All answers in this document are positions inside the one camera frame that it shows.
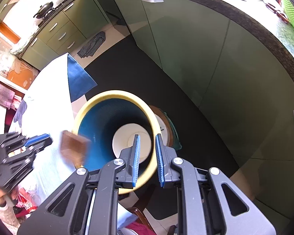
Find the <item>silver screw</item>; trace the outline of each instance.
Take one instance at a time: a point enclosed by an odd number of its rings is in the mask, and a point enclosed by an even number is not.
[[[117,158],[113,161],[115,165],[122,165],[124,163],[123,159]]]
[[[182,158],[179,158],[179,157],[176,157],[173,159],[173,162],[175,164],[182,164],[183,163],[183,159]]]
[[[84,175],[86,173],[86,169],[85,168],[78,168],[76,173],[78,175]]]
[[[212,175],[219,175],[220,170],[218,168],[216,168],[216,167],[212,167],[212,168],[210,168],[210,173]]]

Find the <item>person's arm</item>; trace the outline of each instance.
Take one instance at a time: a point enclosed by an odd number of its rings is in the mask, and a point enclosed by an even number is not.
[[[13,212],[13,208],[9,207],[5,202],[3,196],[5,192],[0,189],[0,219],[5,224],[5,226],[11,231],[13,235],[16,235],[17,230],[20,226],[15,214]],[[11,192],[11,198],[14,200],[18,196],[17,188],[14,188]]]

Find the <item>wall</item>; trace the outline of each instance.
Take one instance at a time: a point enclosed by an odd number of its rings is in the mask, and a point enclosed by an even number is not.
[[[58,6],[63,0],[19,0],[8,12],[3,22],[19,37],[27,38],[31,35],[34,25],[41,19],[33,18],[41,5],[53,2],[53,7]]]

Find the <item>yellow bucket rim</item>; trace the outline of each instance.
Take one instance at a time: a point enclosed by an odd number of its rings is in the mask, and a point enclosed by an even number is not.
[[[159,123],[157,121],[156,116],[154,115],[153,111],[151,108],[139,97],[137,97],[134,94],[131,94],[129,92],[121,91],[121,90],[110,90],[106,92],[102,92],[98,95],[95,95],[92,97],[88,102],[86,102],[80,111],[77,113],[75,120],[74,120],[74,125],[72,129],[72,133],[78,134],[80,125],[83,121],[83,118],[87,114],[87,112],[90,111],[90,109],[98,104],[99,102],[102,102],[107,99],[124,99],[127,101],[132,102],[136,106],[138,106],[146,115],[148,118],[148,121],[151,125],[152,133],[153,133],[153,149],[152,149],[152,154],[151,154],[151,160],[146,168],[146,170],[138,177],[136,187],[133,189],[124,189],[120,188],[119,189],[119,194],[126,194],[129,192],[132,192],[138,188],[140,188],[142,185],[144,185],[154,174],[154,172],[157,169],[157,158],[156,158],[156,150],[155,150],[155,139],[156,135],[161,133]],[[75,164],[76,168],[82,167],[80,164]]]

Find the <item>black floor mat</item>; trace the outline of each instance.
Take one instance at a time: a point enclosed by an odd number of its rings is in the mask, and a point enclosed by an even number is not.
[[[195,167],[219,167],[228,177],[238,170],[233,156],[204,115],[187,95],[140,48],[132,35],[124,38],[91,62],[85,70],[98,86],[86,94],[89,100],[107,90],[131,92],[148,105],[165,111],[178,132],[182,149],[177,155]],[[149,183],[156,183],[155,174]],[[140,197],[147,185],[135,193]],[[147,206],[161,220],[177,213],[176,190],[156,188]]]

